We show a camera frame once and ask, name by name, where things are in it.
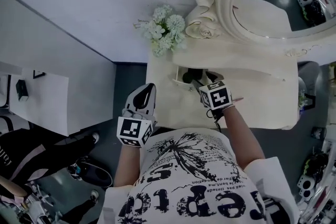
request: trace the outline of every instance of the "sneaker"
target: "sneaker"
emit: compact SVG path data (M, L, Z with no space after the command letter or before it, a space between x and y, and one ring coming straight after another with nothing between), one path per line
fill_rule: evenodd
M95 144L99 141L99 134L97 132L92 134L93 139L95 140Z
M98 191L96 191L95 189L92 190L90 196L91 201L93 201L96 204L98 202L98 197L99 197Z

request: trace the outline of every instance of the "black object in box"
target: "black object in box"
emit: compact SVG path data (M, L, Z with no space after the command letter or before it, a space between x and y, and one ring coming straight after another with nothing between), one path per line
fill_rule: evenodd
M19 79L16 83L16 92L17 97L19 98L19 102L27 101L28 99L28 92L26 87L26 82L22 79Z

